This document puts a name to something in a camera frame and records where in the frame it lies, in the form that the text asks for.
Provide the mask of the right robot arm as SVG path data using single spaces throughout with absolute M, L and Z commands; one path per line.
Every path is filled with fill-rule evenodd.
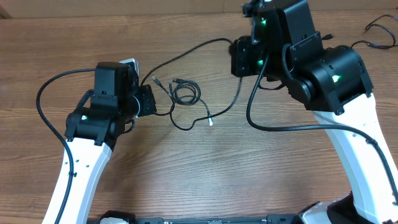
M 252 31 L 229 48 L 232 74 L 279 81 L 311 111 L 316 124 L 272 130 L 324 130 L 351 186 L 348 195 L 295 214 L 268 215 L 266 223 L 396 223 L 397 167 L 360 55 L 346 45 L 324 48 L 306 1 L 251 1 L 243 15 Z

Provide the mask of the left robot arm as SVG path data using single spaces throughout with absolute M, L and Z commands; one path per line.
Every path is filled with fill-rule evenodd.
M 100 62 L 92 71 L 94 88 L 67 116 L 66 131 L 58 136 L 65 150 L 63 164 L 44 223 L 86 223 L 117 138 L 135 118 L 156 112 L 152 88 L 139 84 L 135 59 Z

